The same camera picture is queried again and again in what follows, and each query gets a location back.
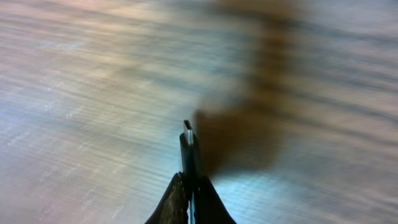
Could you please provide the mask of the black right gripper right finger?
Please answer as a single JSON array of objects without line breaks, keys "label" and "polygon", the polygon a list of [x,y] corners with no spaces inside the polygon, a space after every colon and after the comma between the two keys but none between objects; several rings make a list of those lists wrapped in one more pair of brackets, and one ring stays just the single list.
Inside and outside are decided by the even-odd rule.
[{"label": "black right gripper right finger", "polygon": [[236,224],[208,177],[200,177],[198,181],[195,206],[195,218],[198,224]]}]

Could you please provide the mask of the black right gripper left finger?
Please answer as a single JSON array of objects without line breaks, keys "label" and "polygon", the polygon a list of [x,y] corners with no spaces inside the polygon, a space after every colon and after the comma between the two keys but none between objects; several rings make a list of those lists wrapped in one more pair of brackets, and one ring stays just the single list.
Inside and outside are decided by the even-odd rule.
[{"label": "black right gripper left finger", "polygon": [[190,189],[186,177],[177,172],[145,224],[187,224]]}]

